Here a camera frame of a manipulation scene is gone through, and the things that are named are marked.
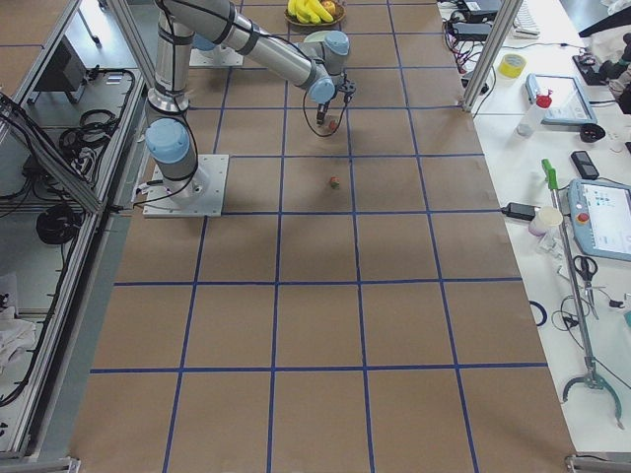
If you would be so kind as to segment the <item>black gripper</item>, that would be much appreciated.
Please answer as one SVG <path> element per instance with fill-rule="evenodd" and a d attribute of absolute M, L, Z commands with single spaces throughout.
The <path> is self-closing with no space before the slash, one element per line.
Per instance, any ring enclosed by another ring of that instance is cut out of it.
<path fill-rule="evenodd" d="M 347 78 L 338 87 L 338 93 L 344 96 L 344 104 L 349 103 L 349 97 L 353 97 L 356 92 L 356 83 Z"/>

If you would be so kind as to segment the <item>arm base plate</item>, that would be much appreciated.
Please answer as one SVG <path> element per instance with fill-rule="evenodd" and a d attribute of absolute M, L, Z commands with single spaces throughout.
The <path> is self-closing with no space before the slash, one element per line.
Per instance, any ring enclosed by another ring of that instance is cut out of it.
<path fill-rule="evenodd" d="M 162 172 L 155 166 L 152 179 L 160 183 L 148 188 L 143 215 L 147 218 L 220 217 L 228 166 L 228 155 L 200 155 L 191 182 L 186 179 L 163 181 Z"/>
<path fill-rule="evenodd" d="M 242 67 L 244 58 L 232 48 L 219 45 L 211 50 L 196 47 L 191 49 L 189 66 L 191 68 L 230 68 Z"/>

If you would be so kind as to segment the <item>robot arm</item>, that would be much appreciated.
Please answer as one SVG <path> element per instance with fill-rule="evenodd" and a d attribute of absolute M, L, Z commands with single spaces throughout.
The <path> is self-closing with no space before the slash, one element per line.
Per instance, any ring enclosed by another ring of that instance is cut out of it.
<path fill-rule="evenodd" d="M 350 41 L 340 31 L 322 31 L 298 43 L 272 34 L 246 17 L 231 1 L 159 1 L 157 55 L 146 101 L 146 149 L 159 177 L 160 192 L 145 204 L 159 214 L 195 215 L 208 209 L 212 173 L 188 117 L 194 108 L 220 106 L 230 75 L 252 80 L 265 93 L 278 77 L 315 105 L 315 135 L 327 137 L 324 120 L 331 103 L 352 100 L 355 84 L 346 62 Z"/>

